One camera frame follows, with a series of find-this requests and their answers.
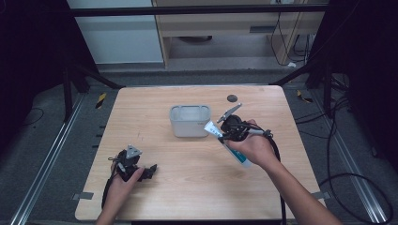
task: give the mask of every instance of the left hand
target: left hand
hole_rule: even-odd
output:
[[[114,166],[115,163],[112,164],[111,171],[113,171]],[[114,177],[112,184],[108,189],[108,195],[106,197],[102,212],[99,215],[99,219],[97,220],[97,224],[113,223],[117,213],[122,208],[125,201],[129,198],[132,189],[143,174],[144,169],[145,168],[139,168],[137,171],[135,171],[127,182],[125,182],[119,174]]]

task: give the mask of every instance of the wooden table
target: wooden table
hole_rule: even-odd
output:
[[[80,199],[79,220],[93,220],[100,214],[103,188],[110,176],[111,161],[128,144],[143,151],[139,166],[158,164],[152,179],[134,188],[121,220],[213,220],[280,219],[279,193],[258,166],[245,169],[214,136],[177,138],[169,111],[174,105],[205,104],[215,123],[237,103],[235,114],[255,119],[270,129],[285,167],[310,192],[319,191],[314,172],[300,139],[283,89],[279,86],[175,86],[132,87],[119,91],[98,153]],[[287,217],[293,218],[288,207]]]

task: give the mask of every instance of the cable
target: cable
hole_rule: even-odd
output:
[[[320,139],[327,139],[328,138],[328,137],[317,136],[317,135],[314,135],[312,133],[308,133],[308,132],[305,132],[305,131],[302,131],[302,130],[299,130],[298,132],[303,133],[303,134],[307,134],[307,135],[310,135],[310,136],[313,136],[313,137],[316,137],[316,138],[320,138]]]
[[[298,20],[296,20],[296,23],[295,23],[295,26],[293,27],[293,29],[296,28],[297,23],[298,23]],[[273,48],[273,36],[274,36],[274,34],[275,34],[275,31],[276,31],[277,27],[279,27],[279,32],[280,32],[280,34],[281,34],[281,39],[282,39],[282,42],[283,42],[283,45],[284,45],[284,52],[286,53],[286,56],[287,56],[290,60],[292,60],[293,63],[298,63],[298,62],[304,61],[304,60],[296,60],[296,59],[290,58],[289,53],[287,52],[287,46],[286,46],[286,43],[284,42],[284,38],[283,38],[283,34],[282,34],[282,29],[281,29],[281,12],[278,12],[278,20],[277,20],[277,22],[276,22],[276,24],[275,24],[275,29],[273,30],[272,35],[271,35],[271,49],[272,49],[272,51],[273,51],[275,57],[276,57],[276,52],[275,52],[275,50],[274,50],[274,48]],[[288,64],[282,64],[281,62],[279,62],[278,57],[276,57],[276,61],[277,61],[277,63],[278,63],[280,66],[287,66],[287,65],[288,65]]]
[[[111,176],[109,177],[109,179],[106,181],[106,185],[105,188],[103,189],[103,193],[102,193],[102,202],[101,202],[101,208],[103,208],[103,206],[105,205],[106,202],[106,198],[108,196],[108,190],[109,187],[111,186],[112,182],[114,181],[114,178],[119,174],[118,172],[116,172],[116,167],[117,167],[117,162],[120,161],[119,157],[108,157],[108,160],[111,160],[114,162],[114,167],[112,168],[111,171]]]
[[[308,61],[308,56],[309,56],[309,53],[310,53],[310,35],[307,35],[307,37],[306,37],[306,42],[305,42],[305,47],[304,47],[304,50],[297,50],[296,49],[296,46],[297,46],[297,44],[298,44],[298,41],[299,41],[299,37],[300,37],[300,35],[298,35],[297,37],[296,37],[296,40],[295,40],[295,44],[293,45],[293,53],[296,55],[296,56],[301,56],[301,57],[304,57],[304,64],[306,64],[307,63],[307,61]]]
[[[333,82],[331,85],[333,89],[337,91],[348,91],[349,86],[345,84],[345,76],[343,76],[343,81],[341,82],[337,78],[335,78],[333,75],[331,76],[331,81]]]
[[[341,99],[342,99],[343,101],[342,101],[342,102],[339,102],[339,101],[338,101],[338,102],[336,103],[336,105],[343,104],[344,102],[347,101],[347,99],[346,99],[345,97],[343,97],[343,98],[341,98]],[[330,133],[329,133],[329,136],[328,136],[328,144],[327,144],[327,171],[328,171],[328,178],[327,178],[326,180],[322,181],[321,183],[319,183],[319,186],[325,184],[326,182],[329,182],[330,192],[332,193],[332,195],[333,195],[334,199],[336,200],[336,202],[337,202],[349,215],[351,215],[353,218],[357,219],[358,221],[364,222],[364,223],[368,223],[368,224],[388,224],[388,223],[390,223],[390,222],[392,221],[392,219],[393,219],[393,208],[392,208],[392,204],[391,204],[390,201],[388,200],[386,194],[381,190],[380,187],[378,187],[378,186],[377,186],[373,181],[371,181],[369,178],[367,178],[367,177],[365,177],[365,176],[362,176],[362,175],[359,175],[359,174],[355,174],[355,173],[344,172],[344,173],[339,173],[339,174],[331,175],[331,172],[330,172],[330,142],[331,142],[331,137],[332,137],[333,134],[334,134],[334,130],[337,129],[337,126],[336,126],[336,112],[337,112],[337,111],[336,111],[336,109],[338,109],[338,108],[335,107],[334,109],[335,109],[335,110],[333,111],[332,117],[331,117],[332,123],[331,123]],[[381,222],[381,223],[373,223],[372,221],[367,220],[367,219],[365,219],[365,218],[362,218],[362,217],[356,215],[355,213],[353,213],[351,210],[349,210],[349,209],[340,201],[338,195],[337,195],[336,192],[334,191],[334,187],[333,187],[333,184],[332,184],[332,182],[331,182],[331,180],[333,180],[333,179],[335,179],[335,178],[338,178],[338,177],[342,177],[342,176],[356,176],[356,177],[362,178],[362,179],[368,181],[370,184],[372,184],[372,185],[374,186],[374,188],[375,188],[375,189],[383,196],[383,198],[385,199],[385,201],[386,201],[386,203],[387,203],[387,205],[388,205],[388,207],[389,207],[389,210],[390,210],[390,216],[389,216],[389,218],[388,218],[386,221]]]
[[[275,157],[281,161],[281,155],[279,153],[279,149],[278,146],[276,144],[276,142],[272,139],[273,135],[270,132],[270,130],[263,130],[262,128],[260,128],[258,125],[256,124],[251,124],[251,123],[246,123],[246,124],[240,124],[241,126],[245,127],[245,128],[252,128],[252,129],[256,129],[256,130],[261,130],[263,131],[263,136],[269,141],[269,143],[272,146],[272,149],[274,150],[275,153]],[[287,224],[287,220],[286,220],[286,205],[284,203],[284,199],[282,197],[282,195],[280,195],[280,200],[281,200],[281,210],[282,210],[282,224],[286,225]]]
[[[299,120],[299,119],[303,119],[303,118],[309,117],[309,116],[312,116],[312,115],[315,115],[315,114],[318,114],[318,113],[322,113],[322,114],[318,115],[317,117],[311,118],[311,119],[309,119],[309,120],[296,122],[296,125],[299,125],[299,124],[306,124],[306,123],[313,122],[313,121],[315,121],[315,120],[321,118],[321,117],[324,116],[324,115],[327,115],[327,114],[329,114],[329,113],[333,113],[333,112],[335,112],[335,111],[337,111],[337,110],[340,110],[341,108],[345,107],[345,105],[342,106],[342,104],[343,104],[343,103],[346,103],[346,102],[348,102],[348,99],[344,100],[343,102],[336,103],[336,105],[334,105],[334,107],[331,108],[329,112],[314,112],[314,113],[311,113],[311,114],[304,115],[304,116],[301,116],[301,117],[299,117],[299,118],[296,118],[295,121],[297,121],[297,120]]]
[[[37,121],[39,121],[39,120],[44,116],[44,111],[43,111],[41,108],[32,108],[32,111],[33,111],[33,110],[39,110],[39,111],[41,111],[41,116],[40,116],[38,119],[36,119],[35,121],[33,121],[33,122],[23,124],[23,126],[33,125],[33,124],[35,124]]]
[[[334,38],[334,36],[336,36],[336,34],[338,32],[340,32],[340,30],[342,29],[343,25],[348,21],[349,18],[351,18],[351,16],[354,14],[355,9],[357,9],[358,5],[360,4],[361,0],[358,0],[357,4],[354,6],[354,8],[351,10],[351,12],[348,14],[347,17],[345,17],[345,19],[343,20],[343,22],[336,28],[336,30],[334,31],[333,34],[331,34],[329,36],[329,38],[324,42],[324,44],[316,51],[314,52],[314,54],[312,54],[312,56],[309,58],[312,59],[314,58],[323,48],[325,48],[325,46],[332,40],[332,38]]]

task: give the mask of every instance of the floor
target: floor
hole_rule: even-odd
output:
[[[300,51],[305,46],[304,39],[298,41],[297,54],[302,53]],[[268,40],[260,35],[213,37],[210,41],[203,41],[199,37],[176,37],[173,39],[173,46],[168,67],[139,68],[133,73],[108,71],[103,76],[127,86],[267,84],[279,80],[295,69],[279,65],[273,57]],[[295,59],[303,58],[294,52],[290,55]],[[301,66],[302,62],[297,62],[297,67]],[[117,90],[95,80],[88,81],[91,85],[88,94],[73,92],[74,101],[81,102],[76,105],[79,113],[66,131],[67,138],[56,143],[59,150],[52,155],[49,152],[56,147],[54,140],[57,140],[57,135],[64,128],[62,86],[40,93],[35,98],[34,108],[27,116],[25,126],[21,127],[9,146],[12,154],[0,161],[0,224],[9,224],[23,205],[23,200],[33,202],[31,206],[24,208],[27,214],[26,224],[82,223],[74,217],[77,201],[73,200],[73,196],[83,190],[92,159],[100,144],[100,136],[117,95]],[[329,159],[332,174],[355,172],[369,177],[380,186],[396,210],[398,175],[387,160],[373,157],[371,146],[349,105],[336,111],[335,122],[338,130],[333,133],[330,143],[328,135],[332,120],[321,116],[309,123],[299,123],[319,115],[322,109],[322,87],[307,90],[303,85],[304,81],[305,75],[300,76],[285,85],[283,90],[294,117],[298,119],[298,130],[317,181],[320,183],[328,177]],[[298,97],[298,90],[301,91],[301,97]],[[99,96],[104,92],[107,96],[102,107],[95,109]],[[333,90],[336,100],[333,105],[343,96],[344,92]],[[47,171],[42,170],[43,162],[49,162],[43,167]],[[42,182],[35,179],[38,173],[44,176]],[[339,199],[360,218],[369,220],[369,204],[364,206],[366,201],[376,203],[373,205],[374,209],[381,209],[381,213],[376,214],[388,218],[388,201],[373,187],[370,190],[363,189],[369,186],[362,183],[363,181],[352,177],[333,180]],[[38,184],[34,190],[31,188],[32,184]],[[320,187],[323,192],[330,193],[327,184]],[[335,197],[326,200],[333,214],[344,224],[363,223],[347,213],[336,202]],[[398,224],[397,219],[391,224]]]

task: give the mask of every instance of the plastic container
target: plastic container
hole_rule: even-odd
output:
[[[170,109],[170,122],[178,138],[207,136],[204,128],[210,116],[207,105],[175,105]]]

